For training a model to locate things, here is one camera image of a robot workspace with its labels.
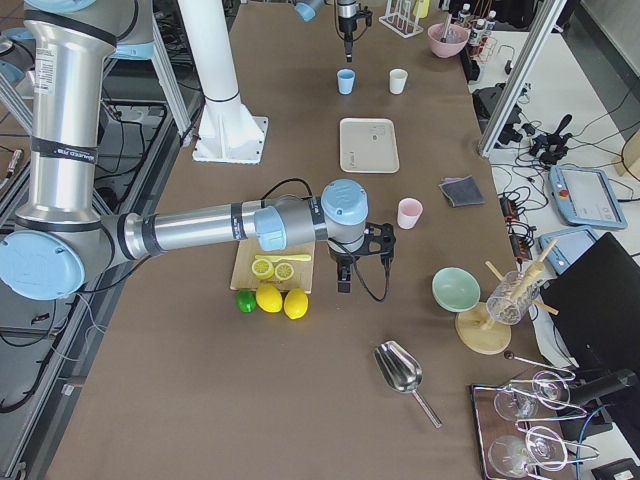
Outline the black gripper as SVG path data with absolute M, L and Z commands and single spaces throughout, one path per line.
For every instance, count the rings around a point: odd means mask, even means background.
M 351 270 L 361 257 L 378 256 L 385 270 L 390 270 L 394 259 L 394 228 L 390 223 L 367 222 L 363 235 L 355 243 L 330 238 L 328 246 L 337 266 L 337 291 L 348 294 L 351 292 Z
M 358 28 L 358 21 L 363 20 L 365 27 L 372 25 L 372 11 L 368 6 L 363 6 L 360 2 L 336 2 L 338 30 L 344 39 L 344 51 L 347 63 L 353 61 L 353 43 L 355 32 Z

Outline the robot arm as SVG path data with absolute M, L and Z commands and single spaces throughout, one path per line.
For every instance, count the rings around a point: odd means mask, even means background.
M 377 256 L 389 267 L 393 228 L 369 221 L 365 189 L 349 179 L 330 182 L 320 195 L 266 194 L 159 214 L 154 194 L 169 171 L 142 157 L 128 175 L 124 204 L 95 207 L 109 60 L 153 64 L 178 136 L 198 134 L 196 160 L 261 160 L 269 121 L 251 114 L 241 100 L 223 5 L 183 1 L 179 13 L 201 82 L 198 113 L 185 108 L 151 2 L 25 3 L 24 23 L 35 41 L 30 184 L 14 230 L 1 242 L 2 282 L 32 300 L 59 300 L 87 292 L 94 278 L 124 263 L 139 267 L 173 250 L 248 239 L 265 251 L 326 242 L 341 292 L 349 291 L 359 259 Z
M 294 10 L 304 22 L 313 20 L 328 1 L 293 1 Z M 333 5 L 333 18 L 336 34 L 344 45 L 347 63 L 353 61 L 354 43 L 372 26 L 372 11 L 356 0 L 336 0 Z

